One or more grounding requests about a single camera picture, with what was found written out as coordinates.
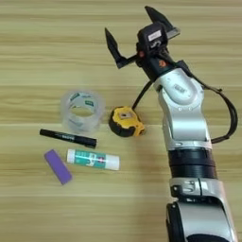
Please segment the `yellow tape measure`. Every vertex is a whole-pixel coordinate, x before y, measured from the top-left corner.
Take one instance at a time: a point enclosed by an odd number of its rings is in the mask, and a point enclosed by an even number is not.
[[[128,106],[115,108],[110,117],[111,130],[121,137],[139,136],[144,133],[145,126],[136,112]]]

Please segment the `wood grain surface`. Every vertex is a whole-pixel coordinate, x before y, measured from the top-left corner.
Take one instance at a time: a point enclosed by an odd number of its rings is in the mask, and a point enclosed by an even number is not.
[[[134,53],[136,33],[150,23],[144,6],[181,29],[169,44],[210,85],[221,87],[241,117],[241,0],[0,0],[0,241],[166,241],[170,172],[162,134],[163,112],[150,89],[137,111],[147,126],[122,139],[107,125],[113,107],[130,105],[147,82],[134,64],[117,70],[104,27],[121,52]],[[62,130],[61,97],[89,89],[106,100],[97,151],[119,155],[118,172],[68,165],[73,180],[61,186],[43,155],[82,148],[39,135]],[[229,124],[226,106],[207,93],[203,105],[212,136]],[[238,237],[242,241],[241,121],[229,141],[214,145]]]

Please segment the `glue stick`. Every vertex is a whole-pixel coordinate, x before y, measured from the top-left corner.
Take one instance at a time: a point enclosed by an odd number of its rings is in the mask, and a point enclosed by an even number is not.
[[[101,169],[119,170],[118,156],[77,149],[68,149],[67,163],[93,166]]]

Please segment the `transparent tape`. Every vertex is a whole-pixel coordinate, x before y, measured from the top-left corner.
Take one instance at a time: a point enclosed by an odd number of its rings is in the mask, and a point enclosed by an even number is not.
[[[72,113],[74,108],[84,108],[90,111],[91,115],[76,115]],[[90,91],[71,91],[64,95],[60,101],[62,123],[75,133],[97,130],[104,111],[104,100],[100,95]]]

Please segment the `purple eraser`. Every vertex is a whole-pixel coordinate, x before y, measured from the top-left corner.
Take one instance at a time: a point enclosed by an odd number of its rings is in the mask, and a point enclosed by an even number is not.
[[[67,169],[67,167],[62,162],[61,158],[54,149],[51,149],[47,153],[45,153],[44,157],[49,163],[52,170],[57,175],[62,185],[72,180],[72,174]]]

